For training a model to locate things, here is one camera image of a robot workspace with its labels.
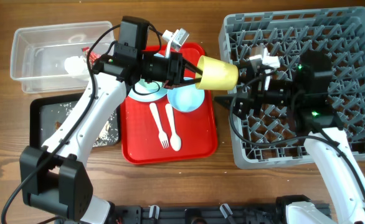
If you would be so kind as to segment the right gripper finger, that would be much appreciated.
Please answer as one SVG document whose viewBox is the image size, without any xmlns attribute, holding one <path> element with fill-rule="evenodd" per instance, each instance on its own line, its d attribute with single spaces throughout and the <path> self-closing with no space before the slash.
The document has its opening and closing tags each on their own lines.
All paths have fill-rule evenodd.
<svg viewBox="0 0 365 224">
<path fill-rule="evenodd" d="M 237 68 L 239 70 L 245 69 L 246 73 L 250 73 L 251 72 L 251 63 L 250 62 L 240 63 L 237 65 Z"/>
<path fill-rule="evenodd" d="M 234 97 L 236 97 L 236 101 L 233 103 L 232 100 Z M 234 109 L 240 108 L 240 102 L 238 101 L 236 93 L 215 96 L 214 101 L 226 109 L 229 109 L 231 106 L 233 106 Z"/>
</svg>

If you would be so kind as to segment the light blue bowl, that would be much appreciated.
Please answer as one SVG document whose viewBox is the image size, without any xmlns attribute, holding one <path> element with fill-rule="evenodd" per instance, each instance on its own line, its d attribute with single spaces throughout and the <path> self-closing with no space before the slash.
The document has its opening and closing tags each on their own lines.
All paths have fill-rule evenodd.
<svg viewBox="0 0 365 224">
<path fill-rule="evenodd" d="M 167 98 L 171 106 L 183 113 L 197 110 L 204 102 L 205 91 L 194 84 L 168 90 Z"/>
</svg>

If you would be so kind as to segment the yellow plastic cup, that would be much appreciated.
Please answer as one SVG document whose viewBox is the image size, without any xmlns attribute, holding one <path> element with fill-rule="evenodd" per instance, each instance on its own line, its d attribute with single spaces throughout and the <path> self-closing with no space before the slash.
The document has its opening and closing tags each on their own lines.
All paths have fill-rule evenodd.
<svg viewBox="0 0 365 224">
<path fill-rule="evenodd" d="M 202 55 L 197 63 L 202 74 L 196 73 L 201 81 L 195 86 L 200 90 L 233 90 L 237 84 L 239 70 L 235 65 Z"/>
</svg>

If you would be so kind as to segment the light blue plate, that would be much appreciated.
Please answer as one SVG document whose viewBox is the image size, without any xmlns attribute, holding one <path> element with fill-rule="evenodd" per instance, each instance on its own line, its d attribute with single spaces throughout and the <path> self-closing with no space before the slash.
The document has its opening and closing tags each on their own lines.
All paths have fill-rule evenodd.
<svg viewBox="0 0 365 224">
<path fill-rule="evenodd" d="M 139 102 L 152 102 L 157 101 L 167 94 L 167 89 L 162 87 L 161 82 L 146 83 L 141 79 L 135 84 L 134 88 L 136 91 L 131 90 L 129 97 Z"/>
</svg>

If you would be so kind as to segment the white plastic fork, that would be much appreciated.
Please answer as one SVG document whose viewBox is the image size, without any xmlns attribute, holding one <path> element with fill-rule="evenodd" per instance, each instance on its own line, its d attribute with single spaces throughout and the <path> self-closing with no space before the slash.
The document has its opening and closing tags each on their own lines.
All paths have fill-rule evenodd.
<svg viewBox="0 0 365 224">
<path fill-rule="evenodd" d="M 167 134 L 163 131 L 163 127 L 161 125 L 161 120 L 160 120 L 160 116 L 159 116 L 159 112 L 158 112 L 158 108 L 156 106 L 155 103 L 150 103 L 149 104 L 149 108 L 151 111 L 151 114 L 153 116 L 153 119 L 156 123 L 157 129 L 158 129 L 158 137 L 159 137 L 159 141 L 163 147 L 163 149 L 166 149 L 169 147 L 169 143 L 168 143 L 168 136 Z"/>
</svg>

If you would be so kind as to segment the white plastic spoon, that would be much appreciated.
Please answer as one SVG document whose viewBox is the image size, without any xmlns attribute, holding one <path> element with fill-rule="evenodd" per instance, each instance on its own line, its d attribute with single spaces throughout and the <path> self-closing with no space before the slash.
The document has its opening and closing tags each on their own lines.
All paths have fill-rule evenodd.
<svg viewBox="0 0 365 224">
<path fill-rule="evenodd" d="M 175 121 L 174 121 L 174 113 L 173 113 L 173 107 L 171 104 L 165 105 L 166 114 L 168 117 L 169 125 L 171 128 L 171 137 L 170 137 L 170 144 L 174 151 L 179 151 L 182 146 L 181 138 L 176 133 L 176 127 L 175 127 Z"/>
</svg>

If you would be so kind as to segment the red snack wrapper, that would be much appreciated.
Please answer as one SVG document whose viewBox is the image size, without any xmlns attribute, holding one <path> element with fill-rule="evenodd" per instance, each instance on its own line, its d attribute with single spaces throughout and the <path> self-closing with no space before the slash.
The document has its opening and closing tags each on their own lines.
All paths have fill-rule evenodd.
<svg viewBox="0 0 365 224">
<path fill-rule="evenodd" d="M 84 56 L 87 56 L 88 55 L 88 51 L 90 50 L 90 47 L 84 47 L 82 48 L 82 52 L 84 54 Z M 89 62 L 90 62 L 90 65 L 93 65 L 95 63 L 95 61 L 100 58 L 101 55 L 98 54 L 98 53 L 95 53 L 95 52 L 91 52 L 90 53 L 90 56 L 89 56 Z"/>
</svg>

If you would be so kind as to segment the food scraps and rice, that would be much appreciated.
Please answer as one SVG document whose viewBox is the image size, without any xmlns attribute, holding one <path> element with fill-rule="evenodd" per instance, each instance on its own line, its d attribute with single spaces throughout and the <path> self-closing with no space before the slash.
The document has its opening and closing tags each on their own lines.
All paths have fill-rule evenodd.
<svg viewBox="0 0 365 224">
<path fill-rule="evenodd" d="M 70 101 L 65 103 L 53 104 L 50 109 L 51 114 L 55 116 L 54 121 L 51 124 L 51 133 L 56 132 L 62 123 L 66 120 L 67 116 L 72 112 L 77 101 Z M 118 107 L 108 118 L 104 127 L 100 131 L 100 134 L 96 138 L 94 147 L 112 146 L 115 145 L 120 138 L 119 135 L 119 120 L 118 114 L 120 108 Z"/>
</svg>

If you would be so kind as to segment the white tissue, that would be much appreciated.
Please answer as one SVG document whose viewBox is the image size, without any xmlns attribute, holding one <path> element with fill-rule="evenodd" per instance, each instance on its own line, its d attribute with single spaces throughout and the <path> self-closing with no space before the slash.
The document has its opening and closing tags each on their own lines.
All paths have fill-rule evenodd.
<svg viewBox="0 0 365 224">
<path fill-rule="evenodd" d="M 64 61 L 64 68 L 72 78 L 88 80 L 88 68 L 83 56 L 68 57 Z"/>
</svg>

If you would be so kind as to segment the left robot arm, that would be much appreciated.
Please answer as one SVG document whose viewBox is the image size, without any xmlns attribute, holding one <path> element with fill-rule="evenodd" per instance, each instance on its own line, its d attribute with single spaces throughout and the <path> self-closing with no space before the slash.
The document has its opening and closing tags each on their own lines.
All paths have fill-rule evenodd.
<svg viewBox="0 0 365 224">
<path fill-rule="evenodd" d="M 180 53 L 184 29 L 158 33 L 167 43 L 164 57 L 146 49 L 149 21 L 125 16 L 117 29 L 118 40 L 103 55 L 86 59 L 90 81 L 67 119 L 41 147 L 23 150 L 17 192 L 26 205 L 75 222 L 116 223 L 114 204 L 93 195 L 85 169 L 98 135 L 140 80 L 172 89 L 186 85 L 185 70 L 197 71 Z"/>
</svg>

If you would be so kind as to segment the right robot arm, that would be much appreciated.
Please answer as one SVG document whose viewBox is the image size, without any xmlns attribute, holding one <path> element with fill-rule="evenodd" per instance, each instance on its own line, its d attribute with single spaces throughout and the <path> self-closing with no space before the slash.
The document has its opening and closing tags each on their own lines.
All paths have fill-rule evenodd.
<svg viewBox="0 0 365 224">
<path fill-rule="evenodd" d="M 276 67 L 250 60 L 236 93 L 215 98 L 229 116 L 244 119 L 264 104 L 285 106 L 297 140 L 303 140 L 328 189 L 340 223 L 365 223 L 365 177 L 349 148 L 344 124 L 327 102 L 333 69 L 328 56 L 307 50 L 293 80 L 271 80 Z"/>
</svg>

